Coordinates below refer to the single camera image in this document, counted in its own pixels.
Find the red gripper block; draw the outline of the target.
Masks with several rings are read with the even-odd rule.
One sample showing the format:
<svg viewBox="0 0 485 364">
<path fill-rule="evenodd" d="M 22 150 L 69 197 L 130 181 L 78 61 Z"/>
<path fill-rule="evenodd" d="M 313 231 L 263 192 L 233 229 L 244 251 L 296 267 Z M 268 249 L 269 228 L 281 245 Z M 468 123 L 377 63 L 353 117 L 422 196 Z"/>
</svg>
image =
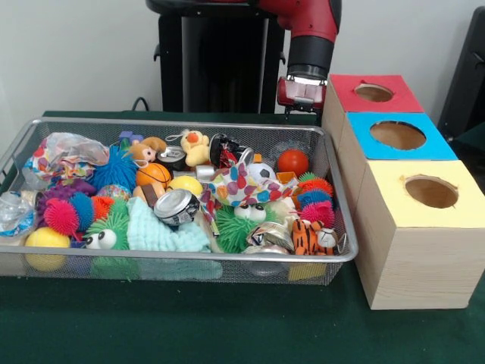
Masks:
<svg viewBox="0 0 485 364">
<path fill-rule="evenodd" d="M 277 83 L 277 103 L 285 108 L 286 113 L 319 113 L 324 107 L 326 90 L 326 80 L 281 77 Z"/>
</svg>

